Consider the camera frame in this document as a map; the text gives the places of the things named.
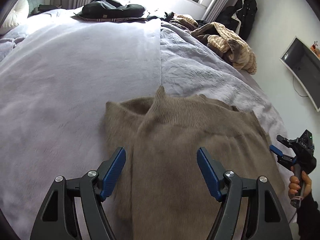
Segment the person's right hand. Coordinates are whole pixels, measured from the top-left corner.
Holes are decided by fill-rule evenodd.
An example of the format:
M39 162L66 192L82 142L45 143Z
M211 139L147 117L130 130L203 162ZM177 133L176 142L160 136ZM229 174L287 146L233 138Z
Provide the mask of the person's right hand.
M301 178L303 179L304 185L305 185L304 194L303 194L303 199L304 199L312 191L312 180L304 171L302 171ZM296 176L291 176L290 183L289 183L289 191L288 191L289 198L292 199L300 189L301 189L300 180Z

